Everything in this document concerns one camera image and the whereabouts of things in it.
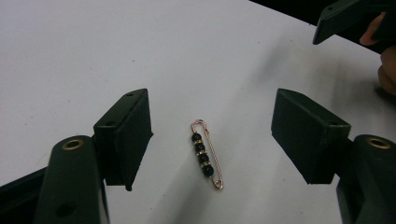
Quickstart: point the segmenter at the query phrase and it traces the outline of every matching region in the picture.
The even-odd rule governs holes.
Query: tabletop
[[[111,223],[342,223],[335,187],[308,186],[271,135],[278,88],[395,141],[375,93],[378,54],[247,0],[0,1],[0,184],[47,166],[66,137],[148,89],[154,132],[132,192],[106,187]],[[224,179],[201,171],[191,122]]]

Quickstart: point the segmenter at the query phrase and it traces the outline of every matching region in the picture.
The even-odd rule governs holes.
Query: safety pin clasp
[[[195,130],[195,125],[198,125],[198,124],[200,124],[204,127],[206,139],[207,139],[207,142],[209,143],[210,150],[212,151],[213,159],[215,161],[216,168],[218,170],[218,175],[219,175],[218,180],[215,180],[213,178],[214,169],[209,161],[209,157],[207,156],[207,152],[205,150],[204,141],[202,140],[202,136],[200,134],[198,134],[198,132]],[[191,140],[194,143],[194,148],[195,148],[196,155],[198,157],[198,162],[201,165],[201,169],[202,169],[204,175],[210,178],[210,180],[213,183],[213,186],[216,189],[223,189],[224,182],[221,177],[221,171],[220,171],[220,167],[219,167],[218,158],[216,157],[215,149],[213,149],[212,142],[210,141],[209,131],[206,128],[206,123],[201,119],[196,119],[191,124],[191,130],[192,130]]]

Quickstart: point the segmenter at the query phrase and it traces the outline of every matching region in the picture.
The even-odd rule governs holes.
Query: safety pin
[[[215,159],[216,167],[218,168],[218,174],[219,174],[218,180],[213,179],[214,170],[213,170],[212,165],[210,164],[209,157],[207,156],[204,142],[202,140],[202,136],[200,134],[198,134],[198,132],[195,130],[195,125],[197,125],[197,124],[201,124],[204,127],[207,142],[209,143],[210,149],[212,151],[213,159]],[[221,171],[220,171],[219,162],[216,157],[215,150],[213,149],[212,142],[210,141],[210,138],[209,138],[209,131],[206,128],[206,123],[201,119],[196,119],[191,124],[191,129],[192,129],[191,140],[194,143],[196,155],[198,157],[198,161],[201,165],[201,169],[204,172],[204,175],[210,178],[210,180],[212,181],[212,183],[216,189],[222,189],[224,187],[224,182],[221,177]]]

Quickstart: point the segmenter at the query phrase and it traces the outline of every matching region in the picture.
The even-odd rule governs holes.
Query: round metal joint
[[[372,147],[377,147],[381,149],[390,149],[390,144],[379,138],[368,138],[367,143]]]
[[[62,145],[62,148],[64,150],[73,150],[82,147],[82,145],[84,145],[84,141],[82,141],[81,139],[72,139],[68,142],[65,142]]]

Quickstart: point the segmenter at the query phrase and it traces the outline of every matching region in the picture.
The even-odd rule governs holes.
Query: safety pin coil
[[[212,155],[213,155],[213,159],[215,160],[216,168],[218,169],[218,174],[219,174],[218,180],[213,179],[213,174],[215,173],[215,171],[212,167],[212,164],[209,161],[209,157],[207,156],[207,152],[205,150],[204,141],[202,140],[202,136],[200,134],[198,134],[198,132],[195,130],[195,125],[197,125],[197,124],[201,124],[204,127],[206,139],[207,139],[207,142],[209,143],[210,150],[212,151]],[[202,169],[204,175],[210,178],[210,180],[213,183],[213,186],[216,189],[222,189],[224,187],[224,182],[221,177],[221,171],[219,168],[219,162],[216,157],[215,150],[213,149],[212,142],[210,141],[210,138],[209,138],[209,131],[206,128],[206,123],[201,119],[196,119],[191,124],[191,130],[192,130],[191,140],[194,143],[194,148],[195,148],[196,155],[198,157],[198,162],[200,163],[200,166],[201,166],[201,169]]]

